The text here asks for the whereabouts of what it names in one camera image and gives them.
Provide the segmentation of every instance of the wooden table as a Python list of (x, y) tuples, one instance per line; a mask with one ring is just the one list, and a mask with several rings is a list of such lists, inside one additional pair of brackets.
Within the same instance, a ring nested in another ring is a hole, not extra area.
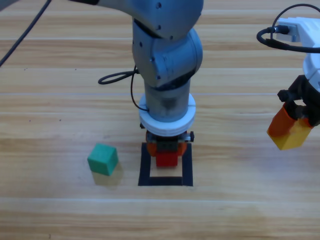
[[(305, 55), (256, 40), (296, 3), (205, 1), (195, 27), (204, 59), (191, 83), (194, 187), (139, 187), (145, 131), (130, 82), (98, 85), (134, 66), (131, 18), (53, 0), (0, 69), (0, 239), (319, 240), (320, 128), (289, 151), (266, 133), (282, 106), (276, 93), (303, 73)], [(43, 4), (0, 12), (1, 56)], [(306, 8), (288, 16), (319, 17)], [(137, 76), (135, 98), (143, 91)], [(96, 143), (117, 147), (111, 177), (89, 169)]]

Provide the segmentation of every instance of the black cable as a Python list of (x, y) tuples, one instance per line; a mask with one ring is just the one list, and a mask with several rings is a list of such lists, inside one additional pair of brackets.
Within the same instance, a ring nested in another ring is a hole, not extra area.
[[(124, 72), (118, 72), (118, 73), (114, 73), (114, 74), (111, 74), (111, 75), (108, 75), (108, 76), (105, 76), (103, 78), (100, 78), (98, 83), (100, 85), (108, 85), (108, 84), (113, 84), (113, 83), (116, 83), (116, 82), (119, 82), (123, 79), (126, 79), (128, 77), (131, 77), (131, 87), (130, 87), (130, 91), (131, 91), (131, 99), (132, 99), (132, 102), (133, 104), (140, 110), (142, 111), (146, 111), (146, 112), (149, 112), (148, 109), (144, 109), (140, 106), (137, 105), (136, 101), (135, 101), (135, 98), (134, 98), (134, 93), (133, 93), (133, 86), (134, 86), (134, 78), (135, 78), (135, 74), (140, 74), (139, 71), (137, 70), (137, 66), (134, 66), (134, 69), (133, 71), (124, 71)], [(109, 79), (109, 78), (113, 78), (113, 77), (117, 77), (117, 76), (121, 76), (121, 77), (118, 77), (118, 78), (115, 78), (115, 79), (112, 79), (112, 80), (109, 80), (109, 81), (104, 81), (106, 79)]]
[(134, 69), (133, 69), (133, 74), (132, 74), (132, 77), (131, 77), (131, 98), (132, 98), (132, 102), (133, 104), (140, 110), (142, 111), (146, 111), (146, 112), (149, 112), (149, 109), (144, 109), (142, 107), (139, 107), (137, 104), (136, 104), (136, 101), (134, 99), (134, 93), (133, 93), (133, 86), (134, 86), (134, 78), (135, 78), (135, 74), (136, 74), (136, 69), (137, 69), (137, 66), (134, 66)]
[[(258, 32), (258, 34), (256, 35), (256, 39), (263, 45), (266, 45), (267, 47), (274, 48), (274, 49), (299, 52), (299, 53), (307, 53), (307, 54), (320, 54), (320, 47), (292, 46), (292, 45), (283, 43), (281, 41), (277, 41), (273, 38), (273, 33), (280, 33), (284, 35), (287, 35), (289, 33), (290, 30), (288, 26), (284, 26), (284, 25), (276, 26), (276, 23), (285, 12), (296, 7), (310, 7), (317, 10), (320, 13), (320, 8), (311, 4), (301, 3), (301, 4), (296, 4), (296, 5), (287, 7), (275, 18), (271, 27), (268, 27)], [(264, 34), (270, 34), (270, 39), (264, 39), (262, 37)]]
[(28, 26), (28, 28), (24, 31), (24, 33), (19, 37), (19, 39), (15, 42), (15, 44), (11, 47), (11, 49), (7, 52), (7, 54), (1, 59), (0, 61), (0, 68), (1, 66), (7, 61), (7, 59), (11, 56), (11, 54), (16, 50), (16, 48), (20, 45), (20, 43), (24, 40), (24, 38), (28, 35), (28, 33), (31, 31), (31, 29), (36, 25), (37, 21), (40, 19), (42, 14), (45, 12), (49, 4), (51, 3), (51, 0), (47, 0), (44, 6), (41, 8), (37, 16), (33, 19), (31, 24)]
[[(103, 78), (100, 78), (98, 83), (101, 84), (101, 85), (113, 84), (113, 83), (119, 82), (119, 81), (121, 81), (123, 79), (126, 79), (128, 77), (131, 77), (134, 73), (135, 74), (139, 74), (139, 71), (135, 70), (135, 72), (134, 71), (123, 71), (123, 72), (114, 73), (114, 74), (105, 76)], [(106, 79), (114, 78), (114, 77), (117, 77), (117, 76), (121, 76), (121, 77), (118, 77), (118, 78), (115, 78), (115, 79), (112, 79), (112, 80), (109, 80), (109, 81), (104, 81)]]
[[(306, 4), (306, 3), (300, 3), (300, 4), (295, 4), (295, 5), (292, 5), (290, 7), (287, 7), (285, 10), (283, 10), (282, 12), (280, 12), (280, 14), (275, 18), (275, 20), (273, 21), (273, 24), (272, 24), (272, 28), (274, 29), (275, 28), (275, 25), (278, 21), (278, 19), (285, 13), (287, 12), (288, 10), (290, 9), (294, 9), (294, 8), (297, 8), (297, 7), (308, 7), (308, 8), (312, 8), (312, 9), (315, 9), (317, 10), (319, 13), (320, 13), (320, 8), (314, 6), (314, 5), (311, 5), (311, 4)], [(273, 32), (270, 33), (270, 38), (271, 39), (274, 39), (273, 38)]]

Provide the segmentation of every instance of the black square outline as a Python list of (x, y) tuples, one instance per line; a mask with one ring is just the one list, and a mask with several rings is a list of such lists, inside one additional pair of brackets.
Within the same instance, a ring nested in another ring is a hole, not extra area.
[(150, 176), (151, 156), (147, 144), (141, 146), (141, 164), (138, 186), (194, 186), (192, 166), (192, 144), (188, 143), (182, 156), (182, 176)]

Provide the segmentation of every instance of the green cube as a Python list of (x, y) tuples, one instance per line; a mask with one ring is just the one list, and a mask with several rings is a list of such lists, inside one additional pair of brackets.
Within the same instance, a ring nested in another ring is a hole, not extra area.
[(88, 163), (92, 172), (111, 176), (118, 164), (117, 149), (98, 143), (88, 157)]

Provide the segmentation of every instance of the white mount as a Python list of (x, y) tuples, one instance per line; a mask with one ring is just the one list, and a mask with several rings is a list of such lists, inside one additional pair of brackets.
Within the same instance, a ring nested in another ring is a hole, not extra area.
[[(301, 42), (303, 47), (320, 48), (320, 19), (305, 17), (280, 18), (279, 25), (289, 27), (289, 34), (277, 34), (279, 40)], [(308, 53), (303, 62), (303, 71), (310, 84), (320, 92), (320, 55)]]
[[(139, 106), (147, 108), (146, 96), (143, 95)], [(161, 137), (174, 137), (186, 132), (194, 123), (196, 117), (196, 101), (189, 94), (188, 110), (183, 118), (174, 122), (157, 121), (147, 111), (139, 110), (140, 122), (152, 134)]]

